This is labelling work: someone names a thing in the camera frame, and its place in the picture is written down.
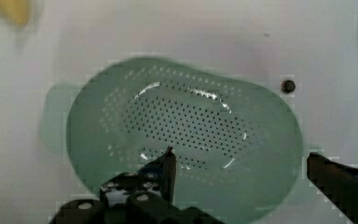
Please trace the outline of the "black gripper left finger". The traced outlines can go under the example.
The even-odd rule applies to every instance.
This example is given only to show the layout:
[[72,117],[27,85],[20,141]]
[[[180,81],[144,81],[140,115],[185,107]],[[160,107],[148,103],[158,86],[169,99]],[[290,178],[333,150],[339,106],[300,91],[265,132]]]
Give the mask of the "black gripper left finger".
[[49,224],[224,224],[190,206],[172,204],[176,157],[171,147],[136,172],[106,181],[99,198],[65,203]]

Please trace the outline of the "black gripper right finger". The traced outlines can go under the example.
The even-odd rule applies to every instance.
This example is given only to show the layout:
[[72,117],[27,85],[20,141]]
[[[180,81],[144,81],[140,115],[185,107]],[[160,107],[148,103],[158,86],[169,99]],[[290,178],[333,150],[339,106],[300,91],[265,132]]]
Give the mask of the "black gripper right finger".
[[358,168],[311,152],[307,178],[353,224],[358,224]]

